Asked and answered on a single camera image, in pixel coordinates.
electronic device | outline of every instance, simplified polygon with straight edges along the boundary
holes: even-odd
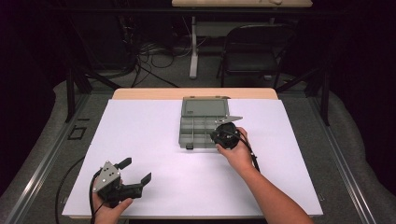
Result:
[[[121,183],[121,174],[119,169],[123,169],[131,164],[132,159],[127,158],[119,164],[113,165],[110,161],[105,163],[101,168],[96,183],[92,188],[92,192],[98,193],[105,203],[109,203],[110,207],[115,207],[119,202],[127,198],[141,198],[143,187],[151,180],[151,173],[143,177],[138,184],[123,185]]]
[[[216,130],[210,134],[213,142],[220,144],[226,149],[233,149],[238,145],[240,132],[236,129],[235,125],[230,123],[221,124]]]

wooden table edge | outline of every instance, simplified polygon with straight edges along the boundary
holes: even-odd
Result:
[[[120,88],[113,100],[180,100],[190,96],[228,96],[232,99],[277,100],[272,88]]]

forearm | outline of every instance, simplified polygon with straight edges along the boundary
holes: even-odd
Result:
[[[313,223],[306,212],[253,166],[237,170],[253,193],[268,223]]]

white tabletop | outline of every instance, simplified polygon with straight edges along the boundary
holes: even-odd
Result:
[[[239,175],[214,148],[186,150],[178,144],[181,100],[110,100],[64,216],[91,215],[88,189],[106,161],[132,158],[123,183],[152,180],[124,213],[128,218],[241,218],[262,212]],[[317,194],[279,100],[230,99],[235,125],[248,131],[264,174],[310,216],[322,215]]]

cord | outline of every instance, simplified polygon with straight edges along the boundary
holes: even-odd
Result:
[[[61,189],[62,189],[62,185],[64,184],[64,181],[66,180],[67,176],[70,174],[70,172],[77,166],[77,164],[79,164],[81,161],[83,161],[85,158],[82,157],[81,159],[79,159],[78,161],[76,161],[66,172],[66,174],[64,175],[64,177],[61,180],[61,183],[59,184],[58,190],[56,191],[56,196],[55,196],[55,220],[56,223],[59,224],[59,217],[58,217],[58,201],[59,201],[59,194],[61,193]]]
[[[95,215],[96,215],[96,212],[97,212],[97,211],[99,210],[99,208],[101,208],[102,205],[103,205],[103,204],[101,204],[101,205],[99,206],[99,208],[98,208],[96,211],[93,209],[93,198],[92,198],[93,183],[95,182],[96,177],[99,176],[99,174],[101,173],[101,171],[102,171],[102,168],[101,168],[98,172],[96,172],[96,173],[93,175],[92,180],[91,180],[91,184],[90,184],[89,197],[90,197],[90,208],[91,208],[91,224],[94,224],[94,223],[95,223]]]

